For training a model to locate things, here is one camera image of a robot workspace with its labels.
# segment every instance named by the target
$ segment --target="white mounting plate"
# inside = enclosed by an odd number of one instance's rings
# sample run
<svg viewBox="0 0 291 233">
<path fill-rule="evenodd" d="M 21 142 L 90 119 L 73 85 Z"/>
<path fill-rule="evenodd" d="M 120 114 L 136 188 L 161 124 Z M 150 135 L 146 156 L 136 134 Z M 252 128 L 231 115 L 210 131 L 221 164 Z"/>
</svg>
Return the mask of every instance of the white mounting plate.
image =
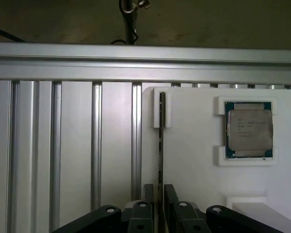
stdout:
<svg viewBox="0 0 291 233">
<path fill-rule="evenodd" d="M 227 205 L 230 197 L 263 198 L 291 220 L 291 90 L 166 88 L 171 96 L 171 127 L 164 132 L 164 183 L 172 183 L 180 200 L 209 206 Z M 224 146 L 218 97 L 276 99 L 273 115 L 278 164 L 218 166 L 215 147 Z M 153 128 L 153 88 L 142 98 L 142 183 L 157 184 L 158 130 Z"/>
</svg>

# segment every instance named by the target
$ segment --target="screw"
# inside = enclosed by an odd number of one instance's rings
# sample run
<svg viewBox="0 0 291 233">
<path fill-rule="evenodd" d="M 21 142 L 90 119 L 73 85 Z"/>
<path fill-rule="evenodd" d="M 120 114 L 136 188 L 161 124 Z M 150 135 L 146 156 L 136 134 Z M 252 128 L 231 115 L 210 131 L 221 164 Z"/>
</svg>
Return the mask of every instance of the screw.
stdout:
<svg viewBox="0 0 291 233">
<path fill-rule="evenodd" d="M 222 210 L 221 210 L 220 208 L 217 208 L 217 207 L 216 207 L 216 208 L 213 208 L 212 210 L 213 210 L 214 212 L 217 212 L 217 213 L 222 212 Z"/>
<path fill-rule="evenodd" d="M 184 203 L 184 202 L 181 202 L 181 203 L 179 204 L 179 206 L 180 206 L 180 207 L 187 207 L 188 204 L 187 204 L 187 203 Z"/>
<path fill-rule="evenodd" d="M 113 213 L 114 211 L 115 211 L 114 208 L 107 209 L 107 212 L 108 212 L 108 213 Z"/>
</svg>

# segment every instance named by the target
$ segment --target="aluminum frame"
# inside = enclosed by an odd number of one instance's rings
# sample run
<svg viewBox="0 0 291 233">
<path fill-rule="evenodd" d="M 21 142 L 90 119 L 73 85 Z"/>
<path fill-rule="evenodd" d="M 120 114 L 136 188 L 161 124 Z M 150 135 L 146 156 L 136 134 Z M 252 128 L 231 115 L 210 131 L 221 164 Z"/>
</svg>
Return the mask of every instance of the aluminum frame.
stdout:
<svg viewBox="0 0 291 233">
<path fill-rule="evenodd" d="M 291 51 L 0 43 L 0 232 L 47 232 L 140 199 L 152 86 L 291 89 Z"/>
</svg>

